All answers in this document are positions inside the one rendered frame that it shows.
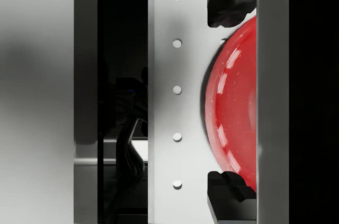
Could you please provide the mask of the red plate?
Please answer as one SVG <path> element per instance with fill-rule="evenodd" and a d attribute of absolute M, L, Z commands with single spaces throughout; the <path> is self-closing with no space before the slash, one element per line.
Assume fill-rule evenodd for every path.
<path fill-rule="evenodd" d="M 224 44 L 206 88 L 204 117 L 209 143 L 223 171 L 256 189 L 256 17 Z"/>

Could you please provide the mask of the black stove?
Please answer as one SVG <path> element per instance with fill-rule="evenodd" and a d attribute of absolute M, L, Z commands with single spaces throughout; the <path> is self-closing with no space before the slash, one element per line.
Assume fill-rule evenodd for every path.
<path fill-rule="evenodd" d="M 148 0 L 98 0 L 99 224 L 148 224 Z"/>

